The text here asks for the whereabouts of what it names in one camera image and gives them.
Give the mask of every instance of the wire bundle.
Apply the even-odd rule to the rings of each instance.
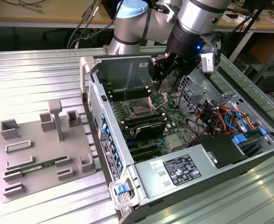
[[[82,32],[82,34],[80,35],[79,38],[75,39],[71,44],[69,44],[70,41],[71,41],[71,39],[72,39],[72,37],[73,37],[73,35],[74,35],[74,33],[76,32],[76,30],[82,25],[82,23],[79,24],[79,25],[77,26],[76,30],[74,31],[74,33],[72,34],[71,38],[69,39],[68,47],[67,47],[67,48],[68,48],[68,49],[71,49],[74,43],[76,43],[75,48],[78,48],[78,47],[79,47],[79,41],[80,41],[80,40],[92,39],[94,36],[98,35],[99,33],[103,32],[104,30],[108,29],[108,28],[114,23],[114,21],[115,21],[115,19],[116,19],[116,16],[117,16],[117,14],[118,14],[118,12],[119,12],[119,10],[120,10],[122,4],[123,4],[123,1],[124,1],[124,0],[121,0],[121,1],[120,1],[119,6],[118,6],[118,8],[117,8],[117,10],[116,10],[116,13],[115,13],[115,15],[114,15],[112,21],[111,21],[107,26],[105,26],[104,28],[102,28],[102,29],[100,29],[99,31],[95,32],[94,34],[92,34],[92,35],[87,35],[87,36],[85,36],[85,37],[83,36],[83,32]],[[88,25],[91,23],[91,21],[92,21],[93,18],[95,17],[96,11],[97,11],[97,9],[96,9],[95,12],[93,13],[93,16],[91,17],[90,21],[86,24],[86,26],[85,26],[85,28],[84,28],[84,31],[87,29]]]
[[[205,106],[198,114],[196,114],[197,118],[201,118],[203,116],[204,111],[207,112],[208,110],[210,110],[213,114],[218,116],[218,118],[216,118],[217,120],[213,119],[208,124],[208,126],[210,126],[210,129],[213,131],[212,134],[216,134],[219,132],[227,134],[239,133],[240,131],[232,125],[234,115],[237,115],[239,117],[247,132],[256,129],[252,125],[248,115],[243,111],[240,111],[236,108],[230,108],[227,106],[219,106],[219,109],[215,111],[212,109],[212,107],[213,106]]]
[[[244,115],[246,115],[246,113],[244,113],[243,111],[240,111],[236,108],[229,108],[227,106],[220,106],[221,109],[225,110],[225,117],[228,116],[228,112],[234,112],[235,114],[237,114],[239,116],[239,118],[241,119],[244,127],[247,129],[247,131],[251,131],[251,130],[255,130],[256,128],[252,125],[249,116],[244,117]]]

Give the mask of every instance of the power supply label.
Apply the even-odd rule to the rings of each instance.
[[[173,184],[179,186],[198,177],[201,173],[189,154],[163,162]]]

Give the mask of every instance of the workbench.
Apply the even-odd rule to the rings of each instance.
[[[81,21],[81,16],[93,0],[47,0],[41,3],[44,14],[14,6],[0,0],[0,27],[45,27],[45,28],[75,28]],[[274,33],[274,24],[267,20],[267,15],[261,15],[261,20],[255,22],[235,51],[230,56],[234,61],[254,33]],[[103,28],[111,22],[103,6],[100,7],[89,28]],[[221,19],[215,31],[231,32],[238,23]]]
[[[158,54],[164,48],[144,47],[141,51]],[[79,59],[103,54],[102,49],[0,52],[0,121],[39,120],[39,114],[47,111],[47,101],[60,99],[62,115],[69,110],[79,112],[97,168],[93,175],[12,202],[0,202],[0,223],[118,223],[80,97]],[[224,57],[221,63],[227,72],[237,69]],[[247,77],[230,74],[274,118],[272,101],[261,91],[252,90]],[[222,79],[212,79],[224,92],[232,90]],[[274,223],[274,157],[140,224],[173,222]]]

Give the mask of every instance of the black cable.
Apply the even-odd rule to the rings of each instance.
[[[90,17],[90,15],[91,15],[92,11],[94,10],[95,4],[96,4],[96,0],[94,0],[94,1],[92,2],[92,4],[91,4],[91,5],[85,10],[85,12],[83,13],[81,22],[78,24],[78,26],[77,26],[76,29],[73,31],[71,37],[70,37],[69,40],[68,40],[67,49],[70,48],[70,43],[71,43],[71,40],[72,40],[74,34],[77,32],[77,30],[80,28],[80,26],[81,26],[85,21],[87,21],[87,20],[89,19],[89,17]]]
[[[117,14],[118,14],[118,12],[119,12],[119,10],[120,10],[122,4],[123,4],[123,1],[124,1],[124,0],[121,0],[121,1],[120,1],[119,7],[117,8],[116,13],[115,13],[115,15],[114,15],[112,21],[111,21],[107,26],[105,26],[104,28],[100,29],[99,31],[97,31],[96,33],[94,33],[94,34],[91,35],[91,36],[77,38],[76,40],[74,40],[74,41],[71,43],[71,45],[70,45],[69,48],[71,48],[72,45],[73,45],[75,42],[77,42],[77,41],[91,39],[91,38],[93,38],[94,36],[98,35],[99,33],[103,32],[104,30],[108,29],[108,28],[114,23],[114,21],[115,21],[115,19],[116,19],[116,16],[117,16]]]
[[[245,25],[245,23],[243,23],[243,25],[241,26],[239,33],[240,33],[241,30],[243,29],[244,25]]]
[[[240,40],[238,42],[236,42],[235,46],[233,47],[233,49],[226,55],[226,57],[230,57],[234,51],[234,49],[236,48],[236,46],[238,46],[238,44],[241,42],[241,40],[244,38],[244,36],[247,34],[247,32],[249,31],[249,29],[251,28],[251,26],[253,25],[253,23],[255,22],[255,20],[258,18],[258,16],[260,15],[260,13],[262,12],[262,10],[264,9],[264,7],[267,5],[267,3],[270,0],[265,0],[262,4],[262,6],[258,9],[257,13],[253,16],[253,18],[251,19],[251,21],[249,22],[248,26],[246,27],[246,29],[244,30],[244,32],[242,33],[242,36],[240,38]]]
[[[19,3],[22,7],[26,8],[26,9],[30,9],[30,10],[34,10],[38,13],[45,13],[45,11],[41,10],[41,9],[37,9],[37,8],[31,8],[27,5],[27,2],[24,2],[22,0],[19,0]]]
[[[31,6],[31,5],[36,5],[36,4],[39,4],[39,3],[42,3],[46,0],[41,0],[41,1],[37,1],[37,2],[34,2],[34,3],[26,3],[26,4],[16,4],[16,3],[13,3],[13,2],[9,2],[9,1],[6,1],[6,0],[3,0],[4,2],[6,3],[9,3],[11,5],[15,5],[15,6]]]
[[[71,40],[72,40],[74,34],[76,33],[76,31],[77,31],[77,30],[79,29],[79,27],[83,24],[83,22],[84,22],[84,21],[81,20],[81,22],[78,24],[78,26],[76,27],[76,29],[73,31],[71,37],[70,37],[69,40],[68,40],[67,49],[70,49],[70,48],[71,48],[71,45],[73,45],[74,42],[72,42],[71,45],[70,45],[70,42],[71,42]]]
[[[152,7],[155,9],[157,7],[156,3],[154,0],[151,0]]]
[[[239,5],[239,4],[237,4],[236,2],[235,2],[235,5],[237,5],[237,6],[239,6],[239,7],[243,7],[243,5],[241,5],[241,6],[240,6],[240,5]]]

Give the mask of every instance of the grey plastic tray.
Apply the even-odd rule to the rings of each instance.
[[[40,120],[18,124],[17,138],[4,140],[0,132],[0,200],[2,202],[9,202],[96,172],[81,122],[69,127],[67,116],[60,117],[60,122],[64,137],[64,141],[61,142],[58,141],[56,129],[43,132]],[[31,147],[26,145],[23,149],[6,152],[7,145],[24,141],[30,141]],[[5,178],[7,181],[4,180],[5,172],[14,171],[18,164],[23,168],[64,156],[67,159],[52,166],[27,170],[22,175],[10,175]],[[62,170],[67,169],[72,172],[62,177]]]

